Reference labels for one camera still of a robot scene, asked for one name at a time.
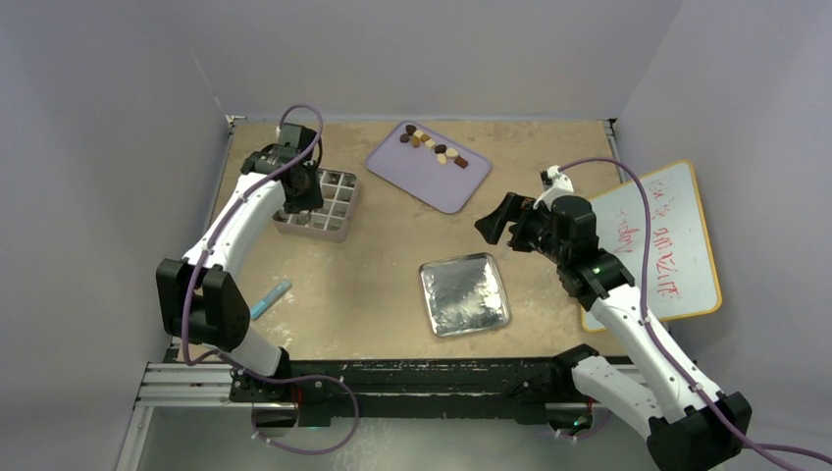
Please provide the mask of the silver metal box lid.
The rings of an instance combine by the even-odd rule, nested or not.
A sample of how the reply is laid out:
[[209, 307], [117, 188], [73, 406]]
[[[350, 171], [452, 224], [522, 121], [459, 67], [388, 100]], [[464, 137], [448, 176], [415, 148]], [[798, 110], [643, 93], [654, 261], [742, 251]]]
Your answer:
[[489, 253], [425, 263], [419, 276], [436, 336], [455, 337], [509, 324], [507, 296], [496, 261]]

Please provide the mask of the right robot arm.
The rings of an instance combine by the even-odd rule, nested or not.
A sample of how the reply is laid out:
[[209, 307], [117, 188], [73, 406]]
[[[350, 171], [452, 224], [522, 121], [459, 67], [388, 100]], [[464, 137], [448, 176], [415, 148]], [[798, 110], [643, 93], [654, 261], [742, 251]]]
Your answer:
[[475, 228], [488, 244], [509, 231], [512, 250], [555, 263], [566, 292], [613, 333], [645, 379], [630, 379], [581, 345], [561, 354], [563, 365], [550, 374], [558, 396], [599, 400], [645, 440], [661, 470], [709, 470], [742, 451], [737, 435], [750, 425], [750, 404], [723, 392], [641, 307], [634, 277], [599, 245], [589, 200], [564, 195], [545, 207], [509, 192]]

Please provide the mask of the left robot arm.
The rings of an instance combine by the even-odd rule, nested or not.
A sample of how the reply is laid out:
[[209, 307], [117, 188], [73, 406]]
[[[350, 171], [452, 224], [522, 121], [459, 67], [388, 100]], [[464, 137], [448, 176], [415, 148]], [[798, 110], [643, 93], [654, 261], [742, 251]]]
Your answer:
[[318, 183], [318, 131], [281, 124], [276, 140], [242, 163], [227, 204], [201, 239], [181, 258], [162, 260], [155, 279], [166, 333], [182, 344], [211, 347], [254, 377], [267, 400], [289, 395], [292, 375], [282, 368], [287, 353], [254, 331], [250, 308], [234, 278], [256, 238], [279, 211], [322, 207]]

